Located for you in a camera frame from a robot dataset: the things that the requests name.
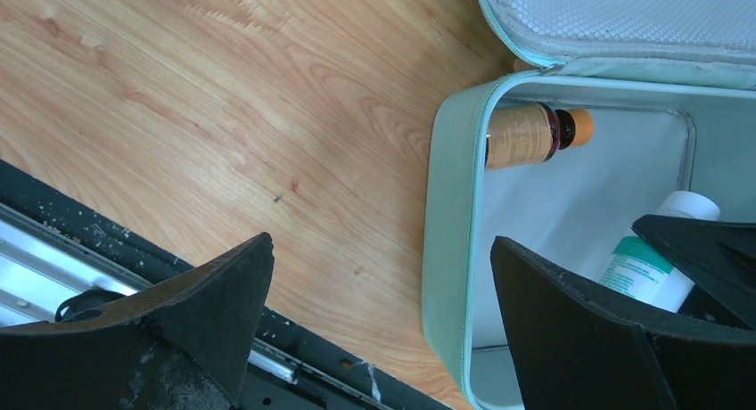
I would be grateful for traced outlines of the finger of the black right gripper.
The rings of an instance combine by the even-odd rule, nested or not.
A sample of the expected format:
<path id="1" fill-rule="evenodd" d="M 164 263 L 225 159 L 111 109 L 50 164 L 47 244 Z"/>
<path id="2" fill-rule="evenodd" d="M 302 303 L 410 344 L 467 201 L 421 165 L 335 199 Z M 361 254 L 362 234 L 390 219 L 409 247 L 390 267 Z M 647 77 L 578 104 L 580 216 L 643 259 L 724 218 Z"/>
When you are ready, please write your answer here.
<path id="1" fill-rule="evenodd" d="M 645 215 L 631 230 L 694 282 L 678 312 L 755 329 L 755 224 Z"/>

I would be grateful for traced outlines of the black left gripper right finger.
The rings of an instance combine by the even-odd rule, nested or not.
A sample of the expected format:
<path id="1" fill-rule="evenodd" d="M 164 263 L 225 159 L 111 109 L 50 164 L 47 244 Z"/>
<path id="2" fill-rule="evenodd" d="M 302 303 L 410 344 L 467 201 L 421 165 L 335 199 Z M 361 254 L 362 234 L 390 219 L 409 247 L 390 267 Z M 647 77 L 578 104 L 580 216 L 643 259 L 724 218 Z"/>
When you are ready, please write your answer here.
<path id="1" fill-rule="evenodd" d="M 509 238 L 490 261 L 527 408 L 754 408 L 753 331 L 647 305 Z"/>

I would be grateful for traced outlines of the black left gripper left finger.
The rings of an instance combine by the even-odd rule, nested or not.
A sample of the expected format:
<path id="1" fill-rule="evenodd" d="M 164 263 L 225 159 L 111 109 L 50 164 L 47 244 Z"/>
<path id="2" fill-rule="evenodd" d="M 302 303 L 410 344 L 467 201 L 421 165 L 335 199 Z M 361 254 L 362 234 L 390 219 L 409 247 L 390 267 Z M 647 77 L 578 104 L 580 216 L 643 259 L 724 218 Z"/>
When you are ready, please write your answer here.
<path id="1" fill-rule="evenodd" d="M 231 409 L 271 284 L 270 234 L 136 294 L 1 331 L 4 409 Z"/>

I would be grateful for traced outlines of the white bottle green label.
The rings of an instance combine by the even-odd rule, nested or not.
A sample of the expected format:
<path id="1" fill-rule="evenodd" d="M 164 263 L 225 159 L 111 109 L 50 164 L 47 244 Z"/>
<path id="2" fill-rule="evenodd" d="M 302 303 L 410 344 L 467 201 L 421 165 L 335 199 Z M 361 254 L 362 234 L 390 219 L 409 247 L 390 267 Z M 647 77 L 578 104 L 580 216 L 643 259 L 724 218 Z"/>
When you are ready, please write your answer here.
<path id="1" fill-rule="evenodd" d="M 676 191 L 654 213 L 716 221 L 720 209 L 699 193 Z M 626 232 L 612 251 L 598 282 L 608 289 L 672 313 L 679 311 L 694 288 L 692 280 L 632 230 Z"/>

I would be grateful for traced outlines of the mint green medicine kit case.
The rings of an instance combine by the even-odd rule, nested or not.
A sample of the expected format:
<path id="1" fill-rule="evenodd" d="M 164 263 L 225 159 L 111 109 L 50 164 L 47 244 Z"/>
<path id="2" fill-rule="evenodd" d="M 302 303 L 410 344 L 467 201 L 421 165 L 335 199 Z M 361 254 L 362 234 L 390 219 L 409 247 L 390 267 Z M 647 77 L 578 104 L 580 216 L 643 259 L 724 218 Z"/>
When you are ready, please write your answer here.
<path id="1" fill-rule="evenodd" d="M 431 133 L 423 334 L 477 409 L 529 409 L 492 273 L 498 237 L 598 283 L 673 192 L 755 224 L 755 0 L 478 0 L 524 70 L 452 94 Z M 484 168 L 496 109 L 589 111 L 582 146 Z"/>

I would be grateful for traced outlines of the brown bottle orange cap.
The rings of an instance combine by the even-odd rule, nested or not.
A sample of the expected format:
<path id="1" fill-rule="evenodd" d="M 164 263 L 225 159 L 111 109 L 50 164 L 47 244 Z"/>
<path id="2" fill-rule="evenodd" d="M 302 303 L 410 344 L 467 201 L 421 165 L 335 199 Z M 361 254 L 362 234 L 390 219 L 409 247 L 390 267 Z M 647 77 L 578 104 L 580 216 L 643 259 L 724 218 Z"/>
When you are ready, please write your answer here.
<path id="1" fill-rule="evenodd" d="M 594 129 L 584 109 L 552 109 L 541 102 L 496 109 L 489 119 L 484 168 L 546 162 L 560 150 L 588 143 Z"/>

